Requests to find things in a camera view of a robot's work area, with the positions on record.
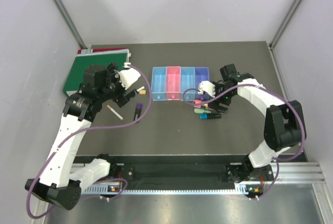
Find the purple black highlighter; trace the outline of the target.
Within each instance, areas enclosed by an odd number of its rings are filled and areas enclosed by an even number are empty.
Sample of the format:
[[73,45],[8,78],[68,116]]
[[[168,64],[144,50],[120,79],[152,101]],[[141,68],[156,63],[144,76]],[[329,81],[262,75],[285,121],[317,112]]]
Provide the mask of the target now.
[[141,111],[142,111],[142,107],[143,107],[142,103],[137,103],[136,104],[134,118],[133,118],[134,121],[136,121],[140,117]]

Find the blue black marker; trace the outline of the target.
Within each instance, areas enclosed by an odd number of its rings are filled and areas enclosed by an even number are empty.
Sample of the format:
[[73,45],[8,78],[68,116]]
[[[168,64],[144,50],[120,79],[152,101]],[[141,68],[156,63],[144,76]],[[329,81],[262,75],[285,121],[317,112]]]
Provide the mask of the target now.
[[221,119],[222,115],[221,114],[200,114],[200,119],[201,120],[211,120],[211,119]]

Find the green highlighter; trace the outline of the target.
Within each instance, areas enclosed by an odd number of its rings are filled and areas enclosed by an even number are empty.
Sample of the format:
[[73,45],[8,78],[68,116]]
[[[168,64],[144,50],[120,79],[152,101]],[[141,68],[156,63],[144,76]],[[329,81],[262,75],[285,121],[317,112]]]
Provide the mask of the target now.
[[203,109],[203,108],[195,108],[194,112],[196,114],[211,114],[212,113],[212,111],[207,110],[207,109]]

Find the crayon tube pink cap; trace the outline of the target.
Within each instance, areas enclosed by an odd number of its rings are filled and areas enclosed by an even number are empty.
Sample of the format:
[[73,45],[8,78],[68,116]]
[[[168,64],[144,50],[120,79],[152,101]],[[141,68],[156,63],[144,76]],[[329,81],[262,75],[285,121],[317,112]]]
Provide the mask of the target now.
[[199,108],[199,109],[206,109],[212,111],[213,109],[208,106],[208,104],[203,104],[204,101],[201,101],[199,99],[195,99],[193,101],[194,108]]

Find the purple drawer bin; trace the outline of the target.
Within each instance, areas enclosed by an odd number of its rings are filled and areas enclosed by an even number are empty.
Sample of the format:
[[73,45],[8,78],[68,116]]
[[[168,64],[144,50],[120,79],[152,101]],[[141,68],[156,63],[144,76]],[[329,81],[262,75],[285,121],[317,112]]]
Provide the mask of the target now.
[[[209,68],[208,67],[195,67],[195,86],[197,89],[199,89],[199,84],[202,81],[209,81]],[[208,94],[199,94],[199,92],[196,91],[195,99],[199,99],[201,101],[207,101],[210,99]]]

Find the light blue bin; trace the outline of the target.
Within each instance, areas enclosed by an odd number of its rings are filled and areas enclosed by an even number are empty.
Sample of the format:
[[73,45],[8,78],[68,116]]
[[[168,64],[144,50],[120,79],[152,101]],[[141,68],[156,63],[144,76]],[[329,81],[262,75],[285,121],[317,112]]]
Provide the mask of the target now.
[[[194,67],[181,67],[181,101],[183,94],[188,89],[195,88],[195,68]],[[190,90],[185,94],[187,101],[194,101],[196,96],[195,90]]]
[[153,101],[166,101],[166,67],[153,67],[151,92]]

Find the pink drawer bin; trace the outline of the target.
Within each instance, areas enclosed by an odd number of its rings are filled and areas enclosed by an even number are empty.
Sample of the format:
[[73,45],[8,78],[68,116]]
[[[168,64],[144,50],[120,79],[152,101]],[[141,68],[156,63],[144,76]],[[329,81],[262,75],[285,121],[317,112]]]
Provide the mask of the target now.
[[166,99],[168,101],[180,100],[181,95],[181,67],[168,66],[166,68]]

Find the green ring binder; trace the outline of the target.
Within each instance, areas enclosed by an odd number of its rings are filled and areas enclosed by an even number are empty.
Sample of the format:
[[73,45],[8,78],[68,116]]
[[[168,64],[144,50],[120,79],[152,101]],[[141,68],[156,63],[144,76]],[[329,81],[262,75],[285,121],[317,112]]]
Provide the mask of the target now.
[[78,54],[66,79],[63,92],[66,96],[71,96],[85,85],[101,86],[107,67],[115,63],[117,69],[122,70],[124,63],[129,62],[130,55],[128,49]]

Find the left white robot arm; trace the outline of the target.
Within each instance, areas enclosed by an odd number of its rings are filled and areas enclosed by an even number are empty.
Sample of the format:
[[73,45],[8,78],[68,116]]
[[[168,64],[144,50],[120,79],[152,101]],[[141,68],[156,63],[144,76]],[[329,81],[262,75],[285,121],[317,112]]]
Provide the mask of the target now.
[[113,180],[118,168],[106,155],[98,155],[87,168],[71,173],[79,146],[92,122],[108,100],[123,107],[136,92],[128,89],[140,78],[140,73],[125,64],[91,65],[83,72],[78,90],[66,99],[60,127],[47,161],[34,179],[28,179],[25,189],[28,196],[71,210],[81,193],[101,178]]

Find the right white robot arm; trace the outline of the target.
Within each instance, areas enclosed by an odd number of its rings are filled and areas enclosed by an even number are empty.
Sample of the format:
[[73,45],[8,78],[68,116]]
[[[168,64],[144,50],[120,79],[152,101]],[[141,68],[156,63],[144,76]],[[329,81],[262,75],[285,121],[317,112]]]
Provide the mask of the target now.
[[200,93],[208,94],[209,103],[215,110],[226,109],[233,96],[238,95],[265,117],[264,140],[246,155],[236,168],[228,167],[230,179],[235,182],[255,180],[271,161],[291,147],[302,143],[306,138],[302,106],[298,101],[284,101],[272,95],[253,75],[239,73],[235,65],[220,69],[221,82],[202,81],[198,85]]

